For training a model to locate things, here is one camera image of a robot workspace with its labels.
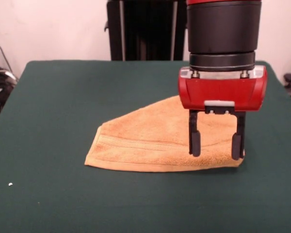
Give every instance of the orange towel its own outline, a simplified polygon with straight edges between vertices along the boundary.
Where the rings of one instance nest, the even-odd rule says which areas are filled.
[[[192,171],[238,167],[231,158],[237,119],[232,115],[198,114],[201,155],[189,154],[189,111],[179,96],[159,101],[103,123],[85,165],[139,172]]]

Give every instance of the power cord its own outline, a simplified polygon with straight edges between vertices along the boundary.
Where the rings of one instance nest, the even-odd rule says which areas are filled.
[[[1,53],[2,53],[2,55],[3,55],[3,57],[4,57],[4,59],[5,59],[5,61],[6,61],[6,63],[7,63],[7,65],[8,65],[10,71],[13,72],[13,71],[12,71],[12,68],[11,68],[11,66],[10,66],[10,63],[9,63],[8,59],[6,59],[6,56],[5,56],[5,54],[4,54],[3,49],[1,48],[1,46],[0,46],[0,51],[1,51]]]

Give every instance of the table surface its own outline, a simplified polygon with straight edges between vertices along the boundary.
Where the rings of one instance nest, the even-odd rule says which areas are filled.
[[[186,62],[30,62],[0,116],[0,233],[291,232],[291,98],[259,64],[241,167],[162,174],[84,160],[101,123],[176,95]]]

